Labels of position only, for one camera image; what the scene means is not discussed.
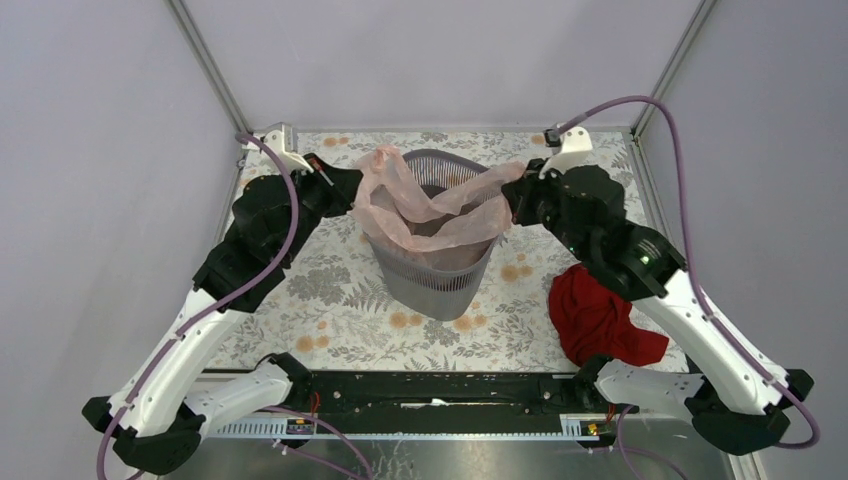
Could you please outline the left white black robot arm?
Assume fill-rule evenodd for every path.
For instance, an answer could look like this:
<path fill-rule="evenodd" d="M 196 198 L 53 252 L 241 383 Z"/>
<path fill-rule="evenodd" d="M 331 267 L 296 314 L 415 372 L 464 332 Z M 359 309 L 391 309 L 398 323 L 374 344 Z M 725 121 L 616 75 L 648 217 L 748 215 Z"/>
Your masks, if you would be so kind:
<path fill-rule="evenodd" d="M 165 475 L 183 465 L 209 434 L 259 410 L 319 404 L 311 372 L 288 353 L 202 394 L 191 386 L 230 334 L 281 284 L 286 270 L 326 218 L 350 211 L 363 175 L 311 154 L 303 170 L 252 179 L 232 206 L 233 220 L 193 277 L 191 290 L 155 351 L 111 396 L 82 413 L 108 452 L 132 469 Z"/>

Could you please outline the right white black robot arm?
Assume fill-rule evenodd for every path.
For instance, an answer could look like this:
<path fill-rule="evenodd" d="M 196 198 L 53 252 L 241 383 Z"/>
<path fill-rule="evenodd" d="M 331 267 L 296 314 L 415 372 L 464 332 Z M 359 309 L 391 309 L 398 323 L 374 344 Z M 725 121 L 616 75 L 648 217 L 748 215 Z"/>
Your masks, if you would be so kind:
<path fill-rule="evenodd" d="M 531 161 L 502 193 L 513 220 L 541 225 L 603 287 L 648 315 L 697 366 L 660 372 L 608 355 L 591 359 L 573 386 L 575 402 L 597 412 L 609 402 L 672 416 L 712 446 L 737 456 L 783 447 L 789 408 L 813 387 L 804 370 L 769 360 L 691 282 L 684 257 L 658 231 L 630 221 L 625 191 L 602 168 L 563 173 Z"/>

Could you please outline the pink plastic trash bag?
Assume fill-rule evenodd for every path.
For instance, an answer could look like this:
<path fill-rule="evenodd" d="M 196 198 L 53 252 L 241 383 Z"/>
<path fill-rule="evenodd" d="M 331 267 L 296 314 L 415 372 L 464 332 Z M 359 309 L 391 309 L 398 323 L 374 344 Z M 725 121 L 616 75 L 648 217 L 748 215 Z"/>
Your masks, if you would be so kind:
<path fill-rule="evenodd" d="M 522 177 L 526 166 L 510 162 L 488 168 L 430 198 L 393 146 L 361 157 L 363 174 L 350 215 L 364 233 L 406 252 L 431 253 L 493 240 L 506 232 L 512 213 L 501 187 Z"/>

